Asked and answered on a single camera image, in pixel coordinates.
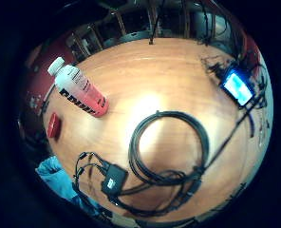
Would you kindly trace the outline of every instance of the electronic device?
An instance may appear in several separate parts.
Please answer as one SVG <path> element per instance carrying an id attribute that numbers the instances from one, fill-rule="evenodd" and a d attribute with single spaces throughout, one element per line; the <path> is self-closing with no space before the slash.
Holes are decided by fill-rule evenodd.
<path id="1" fill-rule="evenodd" d="M 238 103 L 239 107 L 245 106 L 255 95 L 246 73 L 235 67 L 229 67 L 222 78 L 220 87 Z"/>

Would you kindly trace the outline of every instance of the red object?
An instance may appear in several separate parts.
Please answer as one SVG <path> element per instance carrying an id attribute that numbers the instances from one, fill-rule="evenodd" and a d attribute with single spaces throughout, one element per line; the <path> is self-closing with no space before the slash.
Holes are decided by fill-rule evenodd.
<path id="1" fill-rule="evenodd" d="M 60 126 L 60 119 L 56 115 L 56 113 L 53 112 L 49 119 L 48 128 L 47 128 L 47 136 L 49 138 L 54 138 L 59 131 L 59 126 Z"/>

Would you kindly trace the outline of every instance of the dark background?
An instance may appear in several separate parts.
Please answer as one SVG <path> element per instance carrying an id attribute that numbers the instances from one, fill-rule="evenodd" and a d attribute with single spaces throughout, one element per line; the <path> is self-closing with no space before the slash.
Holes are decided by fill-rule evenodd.
<path id="1" fill-rule="evenodd" d="M 93 2 L 83 1 L 81 8 L 72 6 L 73 13 L 63 10 L 55 15 L 66 1 L 0 0 L 0 227 L 98 226 L 28 172 L 14 134 L 15 94 L 26 54 L 65 25 L 103 15 L 105 11 Z M 281 227 L 281 1 L 218 2 L 240 20 L 265 58 L 272 79 L 274 122 L 269 150 L 254 181 L 228 211 L 206 226 Z"/>

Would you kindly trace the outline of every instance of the plastic bottle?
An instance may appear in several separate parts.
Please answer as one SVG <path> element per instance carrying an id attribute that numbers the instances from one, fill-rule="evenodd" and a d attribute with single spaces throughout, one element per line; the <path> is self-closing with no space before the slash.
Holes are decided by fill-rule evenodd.
<path id="1" fill-rule="evenodd" d="M 55 76 L 55 86 L 61 95 L 94 117 L 101 117 L 108 109 L 108 101 L 76 67 L 65 65 L 58 57 L 47 72 Z"/>

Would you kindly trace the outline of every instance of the bottle cap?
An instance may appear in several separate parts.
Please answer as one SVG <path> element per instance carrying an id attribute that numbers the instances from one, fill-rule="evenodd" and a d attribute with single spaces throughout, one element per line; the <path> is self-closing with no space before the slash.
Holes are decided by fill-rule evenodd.
<path id="1" fill-rule="evenodd" d="M 59 68 L 65 63 L 65 60 L 62 57 L 58 57 L 54 62 L 48 67 L 47 72 L 55 76 Z"/>

